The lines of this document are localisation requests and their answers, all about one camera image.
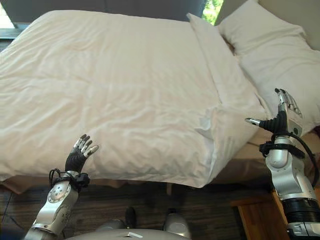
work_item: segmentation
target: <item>pillow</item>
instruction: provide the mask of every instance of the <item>pillow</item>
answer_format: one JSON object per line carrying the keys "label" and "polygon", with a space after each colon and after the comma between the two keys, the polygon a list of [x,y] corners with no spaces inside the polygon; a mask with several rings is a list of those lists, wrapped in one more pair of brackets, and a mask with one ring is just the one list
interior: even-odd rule
{"label": "pillow", "polygon": [[281,20],[253,0],[246,1],[218,28],[220,34],[234,46],[237,55],[244,55],[275,38],[304,35],[301,26]]}
{"label": "pillow", "polygon": [[275,38],[240,57],[239,64],[274,116],[279,103],[274,89],[281,88],[301,110],[303,133],[320,125],[320,51],[312,50],[304,38]]}

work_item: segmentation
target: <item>wall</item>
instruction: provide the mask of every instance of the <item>wall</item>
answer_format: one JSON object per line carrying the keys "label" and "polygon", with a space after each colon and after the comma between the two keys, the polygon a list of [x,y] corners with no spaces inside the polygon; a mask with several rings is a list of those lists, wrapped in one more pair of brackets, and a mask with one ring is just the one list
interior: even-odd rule
{"label": "wall", "polygon": [[52,10],[86,10],[187,21],[201,16],[205,0],[0,0],[13,23],[31,23]]}

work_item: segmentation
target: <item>green foliage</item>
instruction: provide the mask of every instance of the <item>green foliage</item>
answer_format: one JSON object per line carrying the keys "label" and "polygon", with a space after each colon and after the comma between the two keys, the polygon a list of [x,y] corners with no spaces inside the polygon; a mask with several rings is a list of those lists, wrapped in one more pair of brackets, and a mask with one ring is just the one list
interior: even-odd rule
{"label": "green foliage", "polygon": [[202,18],[214,25],[223,2],[224,0],[206,0]]}

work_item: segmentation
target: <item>floor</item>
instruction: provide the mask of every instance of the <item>floor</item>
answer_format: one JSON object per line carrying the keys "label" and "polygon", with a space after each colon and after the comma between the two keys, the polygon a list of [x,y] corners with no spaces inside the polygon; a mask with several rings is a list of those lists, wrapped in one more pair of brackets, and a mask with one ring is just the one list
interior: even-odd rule
{"label": "floor", "polygon": [[[1,190],[1,225],[21,231],[32,225],[45,203],[49,188],[35,187],[16,195]],[[193,189],[173,185],[173,195],[166,194],[164,183],[125,185],[119,189],[90,185],[84,189],[73,208],[65,229],[66,237],[94,231],[109,219],[123,219],[128,206],[137,213],[137,227],[158,229],[163,226],[168,208],[177,208],[186,218],[193,240],[245,240],[239,213],[230,202],[266,193],[240,185],[210,185]]]}

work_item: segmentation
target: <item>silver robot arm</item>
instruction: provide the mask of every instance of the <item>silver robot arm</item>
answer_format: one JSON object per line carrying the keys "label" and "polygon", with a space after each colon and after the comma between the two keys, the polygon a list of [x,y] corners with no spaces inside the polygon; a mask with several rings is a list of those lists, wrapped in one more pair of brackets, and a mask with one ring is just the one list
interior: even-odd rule
{"label": "silver robot arm", "polygon": [[[246,118],[248,123],[273,133],[271,141],[260,145],[272,183],[282,202],[290,239],[320,237],[320,208],[313,186],[319,170],[308,146],[299,138],[302,114],[294,98],[283,89],[275,89],[279,97],[278,115],[271,120]],[[296,148],[298,140],[307,151],[315,169],[312,184],[304,174],[304,152]]]}
{"label": "silver robot arm", "polygon": [[[45,205],[24,237],[25,240],[55,240],[67,225],[78,192],[90,182],[88,175],[81,173],[81,170],[87,158],[99,148],[98,145],[90,147],[92,141],[89,138],[85,134],[74,144],[65,163],[65,172],[51,170],[51,190]],[[55,172],[59,177],[53,180]]]}

